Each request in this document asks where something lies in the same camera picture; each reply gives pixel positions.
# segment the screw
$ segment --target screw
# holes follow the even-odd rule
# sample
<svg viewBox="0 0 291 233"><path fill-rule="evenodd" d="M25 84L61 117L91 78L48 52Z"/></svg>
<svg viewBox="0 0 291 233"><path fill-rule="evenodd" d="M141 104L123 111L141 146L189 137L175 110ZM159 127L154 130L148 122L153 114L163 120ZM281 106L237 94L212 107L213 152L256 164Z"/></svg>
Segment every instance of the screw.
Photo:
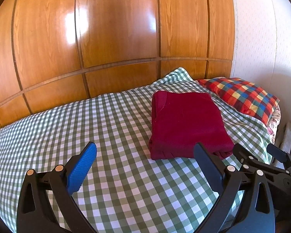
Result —
<svg viewBox="0 0 291 233"><path fill-rule="evenodd" d="M63 169L64 169L63 165L58 165L58 166L55 167L55 171L56 171L56 172L60 172L60 171L62 171Z"/></svg>
<svg viewBox="0 0 291 233"><path fill-rule="evenodd" d="M235 171L235 167L234 166L227 166L227 169L230 171L230 172L234 172Z"/></svg>
<svg viewBox="0 0 291 233"><path fill-rule="evenodd" d="M263 172L260 169L257 170L257 174L260 175L260 176L263 176Z"/></svg>
<svg viewBox="0 0 291 233"><path fill-rule="evenodd" d="M32 175L34 173L34 171L32 169L27 171L27 175Z"/></svg>

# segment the plaid pillowcase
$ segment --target plaid pillowcase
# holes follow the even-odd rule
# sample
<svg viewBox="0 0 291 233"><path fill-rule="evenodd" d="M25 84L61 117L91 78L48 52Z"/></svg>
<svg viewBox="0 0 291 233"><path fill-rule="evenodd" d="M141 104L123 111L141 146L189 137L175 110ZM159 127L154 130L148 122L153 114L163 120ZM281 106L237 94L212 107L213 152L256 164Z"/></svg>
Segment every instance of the plaid pillowcase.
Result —
<svg viewBox="0 0 291 233"><path fill-rule="evenodd" d="M279 99L254 83L239 78L198 80L199 84L216 93L239 112L255 117L267 125Z"/></svg>

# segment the folded garment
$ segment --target folded garment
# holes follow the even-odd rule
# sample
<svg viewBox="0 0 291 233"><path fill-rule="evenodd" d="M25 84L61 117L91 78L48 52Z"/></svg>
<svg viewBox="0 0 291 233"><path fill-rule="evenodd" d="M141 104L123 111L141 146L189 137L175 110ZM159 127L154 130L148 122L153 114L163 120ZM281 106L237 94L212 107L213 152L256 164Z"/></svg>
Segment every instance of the folded garment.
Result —
<svg viewBox="0 0 291 233"><path fill-rule="evenodd" d="M196 143L202 143L221 159L232 154L234 144L211 96L197 92L156 92L152 97L151 158L194 158Z"/></svg>

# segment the blue gripper pad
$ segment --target blue gripper pad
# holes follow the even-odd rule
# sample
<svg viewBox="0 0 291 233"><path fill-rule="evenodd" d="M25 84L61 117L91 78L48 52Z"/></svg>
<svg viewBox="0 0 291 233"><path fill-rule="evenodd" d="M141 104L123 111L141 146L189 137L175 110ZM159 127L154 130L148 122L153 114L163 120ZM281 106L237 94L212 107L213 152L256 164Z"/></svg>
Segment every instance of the blue gripper pad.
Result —
<svg viewBox="0 0 291 233"><path fill-rule="evenodd" d="M75 167L68 176L67 191L70 196L74 192L79 191L96 157L97 147L94 143L92 143L80 157L79 161L75 164Z"/></svg>

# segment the bed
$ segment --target bed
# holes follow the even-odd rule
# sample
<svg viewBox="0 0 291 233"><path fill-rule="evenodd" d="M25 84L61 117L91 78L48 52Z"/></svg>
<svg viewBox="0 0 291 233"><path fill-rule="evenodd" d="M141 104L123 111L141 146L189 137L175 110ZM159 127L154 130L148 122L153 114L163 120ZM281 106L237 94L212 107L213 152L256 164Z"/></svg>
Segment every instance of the bed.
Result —
<svg viewBox="0 0 291 233"><path fill-rule="evenodd" d="M26 171L50 171L96 143L97 159L77 205L99 232L193 232L213 206L214 193L196 160L151 160L151 98L157 90L207 92L234 143L265 163L272 138L258 119L241 114L178 68L153 84L108 93L31 115L0 129L0 217L16 232L16 210ZM224 160L238 169L232 155ZM241 200L238 193L233 209ZM60 225L68 228L49 192Z"/></svg>

